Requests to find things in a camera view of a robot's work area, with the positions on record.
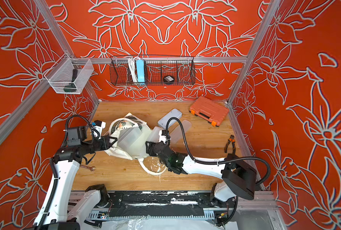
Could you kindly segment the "orange handled pliers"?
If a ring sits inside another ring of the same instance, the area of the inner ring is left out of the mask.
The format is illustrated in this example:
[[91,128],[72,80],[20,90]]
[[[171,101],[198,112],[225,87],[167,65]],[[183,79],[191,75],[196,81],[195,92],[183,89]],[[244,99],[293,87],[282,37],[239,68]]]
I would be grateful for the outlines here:
[[232,148],[232,154],[235,155],[236,154],[236,146],[235,146],[235,137],[234,135],[230,135],[225,147],[224,147],[224,152],[228,153],[228,148],[229,146],[231,146]]

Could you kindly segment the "orange plastic tool case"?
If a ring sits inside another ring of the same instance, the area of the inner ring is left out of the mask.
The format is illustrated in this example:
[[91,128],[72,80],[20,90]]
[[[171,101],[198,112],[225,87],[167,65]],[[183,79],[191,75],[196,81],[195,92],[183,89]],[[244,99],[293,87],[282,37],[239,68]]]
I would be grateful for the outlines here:
[[214,127],[219,127],[227,114],[228,108],[205,97],[198,97],[189,107],[189,112],[206,120]]

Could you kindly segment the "dark green flashlight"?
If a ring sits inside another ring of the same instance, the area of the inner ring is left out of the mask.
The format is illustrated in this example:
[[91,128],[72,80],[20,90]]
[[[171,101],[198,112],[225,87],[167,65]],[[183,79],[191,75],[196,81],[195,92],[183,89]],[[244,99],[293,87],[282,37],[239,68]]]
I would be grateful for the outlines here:
[[78,73],[78,70],[77,69],[73,69],[72,70],[72,79],[71,79],[71,82],[66,85],[64,87],[64,92],[65,93],[73,93],[73,92],[76,92],[77,91],[77,87],[76,85],[74,84],[76,78],[77,78],[77,73]]

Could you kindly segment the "small metal wrench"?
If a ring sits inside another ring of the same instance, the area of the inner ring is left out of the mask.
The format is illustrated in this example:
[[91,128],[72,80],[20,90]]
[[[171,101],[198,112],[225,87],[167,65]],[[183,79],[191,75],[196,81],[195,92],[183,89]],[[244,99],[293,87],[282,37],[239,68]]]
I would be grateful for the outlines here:
[[91,172],[94,172],[96,170],[95,166],[80,165],[80,168],[90,170]]

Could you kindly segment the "clear plastic wall bin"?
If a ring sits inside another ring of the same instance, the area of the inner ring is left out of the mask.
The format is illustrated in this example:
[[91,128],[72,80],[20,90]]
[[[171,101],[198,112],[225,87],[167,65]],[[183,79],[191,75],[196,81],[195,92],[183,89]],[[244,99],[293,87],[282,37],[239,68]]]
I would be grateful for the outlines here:
[[[77,69],[77,78],[74,84],[77,91],[73,93],[65,93],[64,87],[71,82],[72,70]],[[50,87],[57,94],[81,94],[89,78],[94,72],[94,67],[89,59],[84,59],[83,64],[74,64],[72,59],[68,57],[61,58],[57,61],[44,75]]]

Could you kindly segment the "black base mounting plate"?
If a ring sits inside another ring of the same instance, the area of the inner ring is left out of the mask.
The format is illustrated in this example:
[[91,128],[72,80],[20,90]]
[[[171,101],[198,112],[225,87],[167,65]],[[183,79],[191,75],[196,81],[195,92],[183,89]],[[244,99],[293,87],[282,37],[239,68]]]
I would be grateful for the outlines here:
[[96,206],[88,220],[225,218],[234,209],[234,199],[219,201],[210,191],[110,191],[109,203]]

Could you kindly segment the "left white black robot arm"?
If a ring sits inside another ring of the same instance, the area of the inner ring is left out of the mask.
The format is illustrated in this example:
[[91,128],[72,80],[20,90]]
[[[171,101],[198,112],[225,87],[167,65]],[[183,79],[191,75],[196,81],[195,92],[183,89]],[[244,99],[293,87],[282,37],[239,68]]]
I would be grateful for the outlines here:
[[68,210],[71,189],[85,155],[108,150],[118,139],[109,135],[97,140],[79,141],[78,145],[60,148],[50,159],[53,172],[47,195],[33,230],[99,230],[101,224],[87,221],[95,206],[105,207],[110,198],[104,184],[87,188],[83,198]]

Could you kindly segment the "white printed canvas tote bag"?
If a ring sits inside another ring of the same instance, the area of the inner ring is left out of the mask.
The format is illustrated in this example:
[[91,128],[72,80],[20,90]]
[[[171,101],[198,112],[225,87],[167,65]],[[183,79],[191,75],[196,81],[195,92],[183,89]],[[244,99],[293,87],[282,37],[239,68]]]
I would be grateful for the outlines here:
[[152,129],[147,122],[135,115],[128,113],[125,117],[114,120],[107,132],[111,137],[116,137],[117,142],[105,152],[109,156],[117,158],[138,160],[141,167],[150,175],[159,176],[166,169],[158,169],[157,172],[149,170],[143,163],[149,157],[146,153],[145,142]]

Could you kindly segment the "light blue power bank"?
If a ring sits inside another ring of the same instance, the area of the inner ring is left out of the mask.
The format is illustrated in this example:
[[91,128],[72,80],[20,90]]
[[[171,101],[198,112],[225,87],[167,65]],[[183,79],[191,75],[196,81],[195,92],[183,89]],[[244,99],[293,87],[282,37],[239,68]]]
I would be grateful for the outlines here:
[[142,60],[142,59],[136,60],[136,68],[137,68],[138,82],[140,84],[144,84],[145,83],[145,63],[144,63],[144,60]]

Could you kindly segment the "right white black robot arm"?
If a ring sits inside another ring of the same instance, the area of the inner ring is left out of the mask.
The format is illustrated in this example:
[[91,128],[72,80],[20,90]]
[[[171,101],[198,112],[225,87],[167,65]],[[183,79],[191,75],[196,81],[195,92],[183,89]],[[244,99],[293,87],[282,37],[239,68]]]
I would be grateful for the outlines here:
[[[171,147],[171,135],[169,133],[169,124],[172,121],[179,123],[181,129],[186,153],[174,151]],[[211,199],[226,203],[233,199],[233,209],[227,210],[226,217],[216,221],[218,227],[225,227],[234,217],[239,198],[253,200],[255,197],[255,188],[265,182],[270,174],[271,167],[269,163],[259,157],[237,157],[234,137],[230,138],[229,145],[232,146],[232,153],[226,158],[209,159],[194,157],[189,149],[185,129],[181,121],[172,117],[167,121],[166,128],[159,132],[157,142],[146,141],[146,153],[150,157],[157,157],[165,169],[175,174],[200,174],[221,179],[221,183],[215,184]],[[252,168],[247,161],[259,161],[266,166],[265,175],[258,180],[257,171]]]

